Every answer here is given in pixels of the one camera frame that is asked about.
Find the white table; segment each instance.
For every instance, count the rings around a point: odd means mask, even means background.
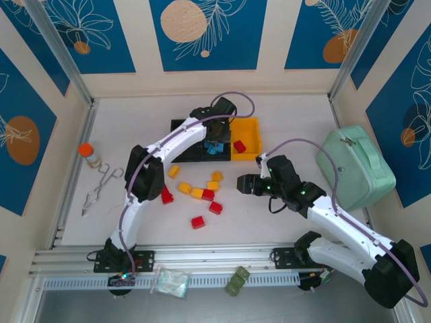
[[[259,118],[263,151],[294,137],[323,143],[335,121],[324,95],[252,95]],[[186,118],[190,111],[207,106],[213,96],[162,96],[145,98],[101,99],[90,136],[90,143],[111,170],[126,168],[131,149],[145,147],[161,139],[170,130],[170,120]],[[250,111],[249,103],[240,96],[227,96],[238,107],[238,114]],[[317,149],[306,143],[291,143],[278,151],[292,160],[302,180],[314,182],[330,193],[329,185],[319,170],[315,156]],[[236,179],[243,174],[258,174],[253,161],[223,161],[181,163],[174,179],[165,177],[175,201],[163,205],[157,198],[147,208],[137,243],[163,244],[261,244],[295,242],[309,230],[315,230],[336,240],[325,230],[289,210],[278,214],[268,211],[268,197],[240,194]],[[208,211],[209,202],[198,201],[177,191],[180,181],[205,188],[211,173],[219,170],[224,175],[221,190],[215,201],[224,207],[221,215]],[[101,174],[83,165],[67,218],[61,244],[64,246],[103,245],[116,229],[123,208],[125,181],[112,179],[101,192],[100,199],[81,216],[86,195],[99,183]],[[273,209],[279,203],[275,201]],[[194,230],[190,220],[202,215],[204,228]],[[359,210],[354,215],[364,221]]]

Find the red cube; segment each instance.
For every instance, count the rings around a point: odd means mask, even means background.
[[[220,213],[223,211],[223,206],[217,202],[213,202],[209,206],[209,211],[216,215],[220,215]]]
[[[191,226],[193,229],[199,229],[200,227],[205,227],[205,222],[202,217],[196,217],[191,220]]]
[[[174,201],[174,196],[169,192],[168,187],[165,185],[162,191],[162,203],[164,205],[172,203]]]
[[[246,149],[241,140],[235,141],[234,147],[238,153],[243,153]]]
[[[216,196],[215,193],[216,192],[214,192],[213,190],[204,189],[203,193],[202,193],[202,199],[209,201],[209,202],[212,202],[214,200],[214,197]]]

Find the yellow tray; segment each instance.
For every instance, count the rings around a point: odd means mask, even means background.
[[[230,124],[230,160],[255,160],[262,154],[262,140],[257,118],[237,119]],[[241,140],[246,147],[244,153],[238,153],[234,142]]]

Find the metal tongs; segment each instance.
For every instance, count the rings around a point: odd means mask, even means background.
[[[106,185],[106,183],[113,177],[113,178],[120,178],[124,174],[124,169],[122,168],[115,168],[114,171],[108,176],[108,178],[105,180],[105,177],[109,173],[110,166],[108,164],[102,164],[99,166],[98,171],[99,173],[102,173],[103,176],[100,179],[99,185],[93,189],[91,192],[87,194],[86,202],[82,206],[82,216],[85,216],[87,213],[87,210],[99,199],[100,191],[102,190],[103,186]]]

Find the green handbag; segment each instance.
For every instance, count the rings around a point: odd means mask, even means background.
[[[346,211],[372,205],[394,189],[394,174],[361,126],[332,131],[323,148],[337,166],[339,184],[336,196]],[[334,171],[321,151],[317,155],[317,163],[333,187]]]

